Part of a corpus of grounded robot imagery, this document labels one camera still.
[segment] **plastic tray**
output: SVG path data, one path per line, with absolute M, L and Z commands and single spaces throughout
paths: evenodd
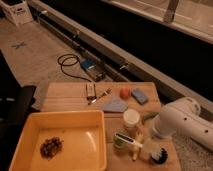
M 40 146 L 52 137 L 63 140 L 62 151 L 48 160 Z M 102 171 L 106 169 L 106 141 L 102 111 L 40 112 L 23 128 L 10 171 Z

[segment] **white cup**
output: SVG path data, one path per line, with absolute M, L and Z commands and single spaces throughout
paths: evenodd
M 123 119 L 127 128 L 134 128 L 140 121 L 140 114 L 134 109 L 128 109 L 124 112 Z

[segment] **white container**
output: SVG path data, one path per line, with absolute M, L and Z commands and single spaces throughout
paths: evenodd
M 140 121 L 140 114 L 134 109 L 128 109 L 124 112 L 123 119 L 127 128 L 134 128 Z
M 7 19 L 16 26 L 33 21 L 33 17 L 25 1 L 15 5 L 8 5 L 0 0 L 0 6 L 2 7 Z

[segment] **brush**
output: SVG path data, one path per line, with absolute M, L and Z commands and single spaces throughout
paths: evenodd
M 133 138 L 130 138 L 127 135 L 121 134 L 121 133 L 116 133 L 115 134 L 116 138 L 127 142 L 129 144 L 132 144 L 134 146 L 138 146 L 140 148 L 145 148 L 145 151 L 151 152 L 151 159 L 156 163 L 156 164 L 163 164 L 166 162 L 168 158 L 168 153 L 164 148 L 156 148 L 156 143 L 154 143 L 151 139 L 148 139 L 144 144 L 139 143 Z

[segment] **wooden table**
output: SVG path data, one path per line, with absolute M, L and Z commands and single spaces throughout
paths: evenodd
M 114 96 L 119 96 L 121 87 L 140 88 L 149 98 L 148 103 L 139 105 L 132 97 L 127 100 L 128 107 L 137 110 L 141 115 L 148 112 L 158 112 L 161 109 L 161 103 L 155 85 L 151 82 L 145 83 L 95 83 L 96 93 L 100 95 L 107 88 L 111 88 L 112 92 L 96 103 L 88 106 L 86 100 L 86 83 L 51 83 L 43 104 L 42 111 L 75 111 L 75 110 L 91 110 L 101 109 L 101 106 Z M 146 122 L 141 126 L 145 137 L 149 136 L 148 128 L 151 122 Z M 164 147 L 169 158 L 163 165 L 151 164 L 146 155 L 141 155 L 135 162 L 131 159 L 131 152 L 126 150 L 117 150 L 113 147 L 113 135 L 117 131 L 126 132 L 123 127 L 122 114 L 105 113 L 106 125 L 106 141 L 107 141 L 107 170 L 108 171 L 180 171 L 180 163 L 176 154 L 176 150 L 172 143 L 172 139 L 158 140 L 160 145 Z

